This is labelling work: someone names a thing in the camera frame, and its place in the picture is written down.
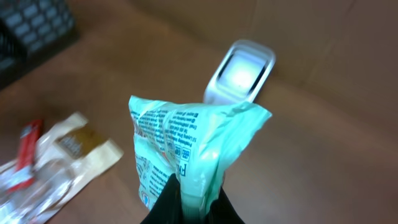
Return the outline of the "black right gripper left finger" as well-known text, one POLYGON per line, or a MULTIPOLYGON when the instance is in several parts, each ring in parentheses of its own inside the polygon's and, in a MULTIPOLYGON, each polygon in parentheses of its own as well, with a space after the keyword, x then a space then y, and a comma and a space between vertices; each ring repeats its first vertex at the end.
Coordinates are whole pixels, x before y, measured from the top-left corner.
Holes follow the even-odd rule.
POLYGON ((141 224, 181 224, 182 203, 180 182, 172 174, 159 198, 141 224))

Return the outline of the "red snack stick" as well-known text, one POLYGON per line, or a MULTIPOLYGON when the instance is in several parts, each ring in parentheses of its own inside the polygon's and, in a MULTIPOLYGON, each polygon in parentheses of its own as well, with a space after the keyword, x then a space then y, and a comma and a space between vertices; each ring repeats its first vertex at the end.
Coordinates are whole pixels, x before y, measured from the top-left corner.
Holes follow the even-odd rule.
POLYGON ((28 188, 34 182, 36 143, 42 133, 43 120, 36 119, 25 125, 21 131, 17 161, 7 185, 8 192, 28 188))

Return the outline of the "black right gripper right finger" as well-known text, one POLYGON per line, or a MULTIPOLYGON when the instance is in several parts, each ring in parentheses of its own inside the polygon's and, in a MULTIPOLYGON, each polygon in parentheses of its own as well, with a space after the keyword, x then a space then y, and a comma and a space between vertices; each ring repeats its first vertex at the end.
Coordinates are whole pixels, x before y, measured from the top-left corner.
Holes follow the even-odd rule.
POLYGON ((206 224, 244 224, 223 188, 220 188, 218 199, 212 202, 206 216, 206 224))

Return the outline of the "beige Pantree snack pouch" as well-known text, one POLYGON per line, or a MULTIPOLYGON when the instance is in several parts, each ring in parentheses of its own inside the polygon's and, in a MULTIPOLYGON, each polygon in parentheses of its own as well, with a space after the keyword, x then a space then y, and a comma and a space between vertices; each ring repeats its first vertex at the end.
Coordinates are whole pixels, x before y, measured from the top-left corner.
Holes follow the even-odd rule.
POLYGON ((45 223, 123 154, 73 113, 38 139, 30 168, 1 166, 1 223, 45 223))

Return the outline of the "teal wet wipes pack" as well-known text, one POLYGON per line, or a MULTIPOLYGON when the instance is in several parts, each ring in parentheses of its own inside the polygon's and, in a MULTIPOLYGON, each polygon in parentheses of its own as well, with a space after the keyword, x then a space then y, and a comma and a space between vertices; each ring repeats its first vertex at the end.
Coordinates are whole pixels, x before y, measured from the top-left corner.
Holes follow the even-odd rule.
POLYGON ((171 175, 180 182, 183 215, 203 218, 226 169, 272 116, 247 101, 176 104, 130 97, 139 196, 152 210, 171 175))

